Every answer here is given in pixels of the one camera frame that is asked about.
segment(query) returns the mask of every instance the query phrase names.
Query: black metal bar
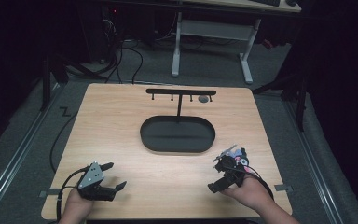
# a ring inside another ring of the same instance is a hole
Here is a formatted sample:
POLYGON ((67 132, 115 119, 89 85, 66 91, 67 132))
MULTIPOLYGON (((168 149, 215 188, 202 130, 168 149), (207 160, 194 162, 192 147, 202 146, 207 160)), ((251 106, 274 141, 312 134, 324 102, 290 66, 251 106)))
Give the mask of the black metal bar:
POLYGON ((89 77, 93 77, 93 78, 96 78, 96 79, 106 79, 106 77, 101 77, 97 74, 95 74, 94 72, 90 71, 88 68, 86 68, 85 66, 81 65, 80 63, 75 63, 75 62, 72 62, 71 60, 69 60, 68 58, 64 57, 63 55, 61 54, 56 54, 54 55, 54 57, 57 58, 57 60, 64 64, 64 65, 71 65, 73 66, 75 69, 79 70, 80 72, 84 73, 85 75, 89 76, 89 77))
POLYGON ((302 79, 301 82, 301 88, 298 92, 298 102, 297 102, 297 110, 296 110, 296 122, 298 125, 298 129, 301 132, 304 132, 304 125, 303 125, 303 119, 304 119, 304 110, 306 109, 305 107, 305 98, 306 98, 306 93, 307 93, 307 79, 308 76, 305 76, 302 79))
POLYGON ((64 61, 57 57, 57 55, 52 54, 48 56, 48 70, 60 84, 66 84, 69 81, 65 66, 64 61))
POLYGON ((193 90, 169 90, 169 89, 147 89, 149 94, 162 95, 216 95, 216 91, 193 91, 193 90))
POLYGON ((183 95, 182 95, 182 94, 179 94, 178 114, 177 114, 177 117, 180 117, 180 111, 182 110, 182 98, 183 98, 183 95))

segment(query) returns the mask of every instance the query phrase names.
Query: human hand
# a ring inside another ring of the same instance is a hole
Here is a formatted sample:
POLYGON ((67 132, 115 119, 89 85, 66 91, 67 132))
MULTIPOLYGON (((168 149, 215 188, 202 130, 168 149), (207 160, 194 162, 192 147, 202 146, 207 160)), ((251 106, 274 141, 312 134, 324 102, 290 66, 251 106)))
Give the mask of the human hand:
POLYGON ((94 201, 84 199, 80 196, 77 189, 71 189, 66 200, 65 210, 63 211, 60 224, 78 224, 85 219, 91 212, 94 201))
POLYGON ((268 224, 298 224, 269 196, 266 188, 254 177, 246 175, 239 188, 220 191, 239 203, 255 210, 268 224))
POLYGON ((274 203, 266 188, 250 175, 245 176, 239 188, 228 188, 220 192, 256 212, 263 206, 274 203))

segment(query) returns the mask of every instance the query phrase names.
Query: gray floor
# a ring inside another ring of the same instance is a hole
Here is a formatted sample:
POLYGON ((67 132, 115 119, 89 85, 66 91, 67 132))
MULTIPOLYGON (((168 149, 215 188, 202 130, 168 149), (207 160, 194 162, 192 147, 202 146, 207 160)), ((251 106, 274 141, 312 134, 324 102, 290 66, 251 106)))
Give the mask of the gray floor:
MULTIPOLYGON (((290 46, 277 47, 272 50, 255 45, 249 58, 254 77, 254 84, 247 85, 241 72, 241 65, 236 54, 210 52, 207 46, 197 50, 184 49, 182 52, 181 74, 171 77, 172 46, 156 45, 153 49, 139 44, 134 49, 143 55, 143 65, 136 76, 137 83, 164 83, 175 85, 228 86, 255 89, 272 81, 277 74, 290 46)), ((119 73, 122 80, 131 80, 132 74, 141 59, 130 50, 123 51, 119 73)), ((89 65, 98 69, 98 64, 89 65)), ((110 79, 117 83, 117 75, 110 79)), ((39 129, 33 135, 29 145, 22 140, 36 120, 41 106, 42 88, 39 84, 14 114, 10 125, 0 138, 0 180, 7 172, 6 168, 18 148, 23 146, 24 160, 19 161, 12 171, 13 178, 8 178, 7 189, 0 190, 0 223, 48 223, 40 216, 44 198, 40 192, 47 190, 53 178, 49 166, 49 152, 60 129, 69 117, 63 116, 63 107, 67 114, 73 115, 79 108, 87 86, 95 80, 71 76, 65 87, 59 87, 54 104, 45 115, 39 129)), ((278 91, 267 91, 256 95, 255 100, 266 128, 274 156, 278 163, 285 185, 292 187, 288 197, 294 213, 301 223, 358 223, 358 202, 351 188, 341 173, 337 162, 324 139, 323 132, 312 110, 310 98, 304 117, 305 132, 299 133, 293 123, 292 103, 282 102, 278 91), (310 149, 312 160, 317 161, 316 174, 322 174, 322 186, 328 187, 328 196, 335 202, 338 214, 331 215, 329 208, 321 199, 320 179, 315 177, 315 167, 310 166, 310 149)), ((57 166, 66 140, 71 131, 70 122, 61 134, 54 148, 54 165, 57 166)))

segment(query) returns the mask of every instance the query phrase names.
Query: desk leg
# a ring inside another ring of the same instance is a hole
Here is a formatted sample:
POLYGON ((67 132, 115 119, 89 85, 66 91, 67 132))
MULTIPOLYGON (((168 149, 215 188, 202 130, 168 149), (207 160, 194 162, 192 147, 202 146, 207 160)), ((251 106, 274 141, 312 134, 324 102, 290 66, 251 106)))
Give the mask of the desk leg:
POLYGON ((261 19, 257 19, 255 21, 254 28, 252 29, 249 40, 248 40, 248 45, 246 46, 246 51, 244 53, 240 54, 242 72, 243 72, 243 75, 245 76, 245 82, 247 84, 253 83, 252 74, 251 74, 251 71, 249 69, 249 64, 248 64, 248 57, 251 52, 252 45, 255 42, 255 36, 257 35, 257 31, 258 31, 260 22, 261 22, 261 19))
POLYGON ((179 63, 180 63, 180 34, 182 32, 182 12, 178 12, 178 22, 176 24, 176 41, 175 51, 173 52, 172 72, 173 77, 179 76, 179 63))

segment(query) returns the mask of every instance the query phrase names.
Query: black stand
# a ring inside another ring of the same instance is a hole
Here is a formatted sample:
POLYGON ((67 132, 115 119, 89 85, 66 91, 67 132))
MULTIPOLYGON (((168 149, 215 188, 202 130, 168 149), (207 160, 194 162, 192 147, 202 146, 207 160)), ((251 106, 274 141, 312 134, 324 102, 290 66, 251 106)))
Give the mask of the black stand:
POLYGON ((215 138, 213 125, 203 118, 181 116, 181 109, 183 95, 189 95, 190 102, 193 95, 199 95, 199 100, 207 103, 216 91, 147 89, 146 92, 152 94, 152 100, 155 94, 169 94, 172 101, 174 95, 179 95, 176 116, 154 116, 142 124, 141 139, 147 148, 156 152, 200 153, 211 147, 215 138))
POLYGON ((60 85, 66 85, 69 81, 69 77, 66 73, 66 66, 71 65, 78 71, 82 72, 88 77, 97 78, 97 79, 106 79, 106 77, 101 77, 94 72, 90 71, 85 66, 80 63, 74 63, 71 60, 65 58, 59 54, 48 55, 46 60, 43 61, 43 103, 40 108, 41 111, 44 111, 50 102, 51 96, 51 87, 50 87, 50 73, 53 74, 54 78, 60 85))

